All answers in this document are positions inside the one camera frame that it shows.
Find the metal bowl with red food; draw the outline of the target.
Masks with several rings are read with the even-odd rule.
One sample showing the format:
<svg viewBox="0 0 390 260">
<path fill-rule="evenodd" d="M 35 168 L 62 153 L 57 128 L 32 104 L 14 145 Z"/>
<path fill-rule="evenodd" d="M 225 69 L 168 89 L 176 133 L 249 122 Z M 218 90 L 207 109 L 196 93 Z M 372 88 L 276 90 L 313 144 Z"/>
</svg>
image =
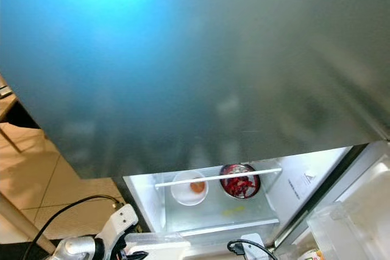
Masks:
<svg viewBox="0 0 390 260">
<path fill-rule="evenodd" d="M 256 168 L 248 164 L 229 164 L 223 166 L 219 174 L 229 175 L 254 171 Z M 219 182 L 225 193 L 236 199 L 252 198 L 261 190 L 261 177 L 259 175 L 220 179 Z"/>
</svg>

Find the grey blue fridge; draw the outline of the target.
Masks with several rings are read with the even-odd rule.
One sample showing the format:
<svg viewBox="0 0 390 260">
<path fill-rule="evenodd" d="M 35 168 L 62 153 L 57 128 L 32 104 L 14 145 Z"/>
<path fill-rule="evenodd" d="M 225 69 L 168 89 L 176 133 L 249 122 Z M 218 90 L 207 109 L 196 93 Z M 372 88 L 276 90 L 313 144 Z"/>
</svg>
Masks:
<svg viewBox="0 0 390 260">
<path fill-rule="evenodd" d="M 253 244 L 318 249 L 342 202 L 390 212 L 390 0 L 0 0 L 0 69 L 81 178 L 111 178 L 152 260 Z M 261 190 L 206 180 L 198 205 L 155 184 L 248 164 Z M 262 244 L 242 239 L 259 233 Z"/>
</svg>

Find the green yellow food package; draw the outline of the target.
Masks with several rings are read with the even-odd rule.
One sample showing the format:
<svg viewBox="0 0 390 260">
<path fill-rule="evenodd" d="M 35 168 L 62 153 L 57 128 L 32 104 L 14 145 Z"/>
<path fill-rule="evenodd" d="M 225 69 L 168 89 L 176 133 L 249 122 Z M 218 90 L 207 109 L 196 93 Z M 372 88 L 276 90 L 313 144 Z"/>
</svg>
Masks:
<svg viewBox="0 0 390 260">
<path fill-rule="evenodd" d="M 296 260 L 325 260 L 324 254 L 322 251 L 318 249 L 311 249 L 309 251 L 305 251 L 300 257 L 296 258 Z"/>
</svg>

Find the white fridge door rail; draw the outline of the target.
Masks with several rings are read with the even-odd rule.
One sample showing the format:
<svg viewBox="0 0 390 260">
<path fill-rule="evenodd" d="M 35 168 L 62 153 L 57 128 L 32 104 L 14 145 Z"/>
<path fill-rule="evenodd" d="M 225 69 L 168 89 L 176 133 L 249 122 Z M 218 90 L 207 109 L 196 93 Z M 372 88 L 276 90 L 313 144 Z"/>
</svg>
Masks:
<svg viewBox="0 0 390 260">
<path fill-rule="evenodd" d="M 253 171 L 253 172 L 242 172 L 242 173 L 237 173 L 237 174 L 227 174 L 227 175 L 218 175 L 218 176 L 211 176 L 211 177 L 193 178 L 193 179 L 189 179 L 189 180 L 174 180 L 172 182 L 155 184 L 154 187 L 160 188 L 160 187 L 164 187 L 164 186 L 173 186 L 176 184 L 190 184 L 190 183 L 200 182 L 200 181 L 204 181 L 204 180 L 222 180 L 222 179 L 234 178 L 234 177 L 250 177 L 253 175 L 278 173 L 281 171 L 282 171 L 282 168 L 275 168 L 275 169 L 270 169 L 270 170 L 258 170 L 258 171 Z"/>
</svg>

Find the white bowl with orange food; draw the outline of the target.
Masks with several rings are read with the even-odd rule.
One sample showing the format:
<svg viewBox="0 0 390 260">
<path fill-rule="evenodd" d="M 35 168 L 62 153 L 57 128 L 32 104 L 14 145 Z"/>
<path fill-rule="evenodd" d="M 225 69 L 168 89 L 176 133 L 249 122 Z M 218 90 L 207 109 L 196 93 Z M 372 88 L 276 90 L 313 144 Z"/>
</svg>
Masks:
<svg viewBox="0 0 390 260">
<path fill-rule="evenodd" d="M 204 177 L 204 174 L 201 172 L 188 170 L 176 174 L 173 182 L 203 179 Z M 175 199 L 179 204 L 198 205 L 206 199 L 208 187 L 205 180 L 199 180 L 184 184 L 174 184 L 170 186 L 170 191 L 173 199 Z"/>
</svg>

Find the clear fridge bin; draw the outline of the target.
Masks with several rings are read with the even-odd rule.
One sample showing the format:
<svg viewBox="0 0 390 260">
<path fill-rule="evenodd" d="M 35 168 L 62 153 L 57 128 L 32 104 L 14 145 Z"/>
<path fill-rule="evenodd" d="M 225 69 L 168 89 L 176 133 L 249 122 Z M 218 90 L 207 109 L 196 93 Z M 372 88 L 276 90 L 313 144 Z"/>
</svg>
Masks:
<svg viewBox="0 0 390 260">
<path fill-rule="evenodd" d="M 390 211 L 335 202 L 307 224 L 324 260 L 390 260 Z"/>
</svg>

